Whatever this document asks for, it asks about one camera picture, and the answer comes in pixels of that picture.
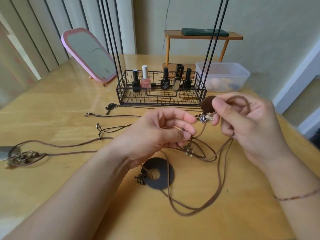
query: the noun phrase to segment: plastic container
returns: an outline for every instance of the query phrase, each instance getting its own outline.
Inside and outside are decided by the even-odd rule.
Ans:
[[[201,76],[203,62],[195,65],[195,71]],[[205,80],[208,65],[205,66],[202,81]],[[240,91],[250,76],[250,72],[238,63],[212,62],[205,82],[208,92],[236,92]]]

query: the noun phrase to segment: beaded bracelet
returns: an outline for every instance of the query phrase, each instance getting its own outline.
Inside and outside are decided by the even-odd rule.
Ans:
[[[278,198],[277,196],[274,196],[275,199],[277,201],[287,201],[287,200],[296,200],[296,199],[303,199],[303,198],[307,198],[311,195],[315,195],[316,193],[319,193],[320,192],[320,188],[318,189],[315,189],[314,191],[312,192],[309,192],[309,193],[306,193],[306,194],[303,194],[303,195],[297,195],[297,196],[294,196],[294,197],[290,197],[290,198]]]

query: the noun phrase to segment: wooden shelf leg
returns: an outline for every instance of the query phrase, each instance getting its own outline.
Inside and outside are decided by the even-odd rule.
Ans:
[[[165,64],[169,64],[169,52],[170,52],[170,38],[167,38],[167,53],[165,55]]]
[[[224,46],[223,46],[223,49],[222,49],[222,52],[221,52],[221,55],[220,55],[220,58],[219,58],[219,62],[222,62],[222,59],[223,59],[224,53],[226,52],[228,43],[229,43],[229,40],[226,40],[224,42]]]

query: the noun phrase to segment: black wire basket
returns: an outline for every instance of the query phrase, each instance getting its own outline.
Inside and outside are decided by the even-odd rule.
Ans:
[[[163,106],[199,106],[206,96],[206,88],[198,72],[191,72],[191,88],[183,89],[182,81],[186,77],[186,72],[180,82],[178,90],[172,90],[175,72],[169,72],[170,79],[169,89],[161,89],[161,80],[163,72],[148,71],[148,76],[151,80],[151,90],[146,88],[132,87],[134,80],[133,70],[125,70],[121,79],[118,82],[116,91],[121,105],[163,105]],[[142,71],[138,71],[139,78],[142,77]]]

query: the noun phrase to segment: brown disc pendant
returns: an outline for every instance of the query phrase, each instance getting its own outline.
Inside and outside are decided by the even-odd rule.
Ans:
[[[208,96],[206,97],[200,104],[201,109],[203,110],[203,112],[209,114],[209,113],[213,113],[215,110],[212,107],[212,100],[215,98],[216,96]]]

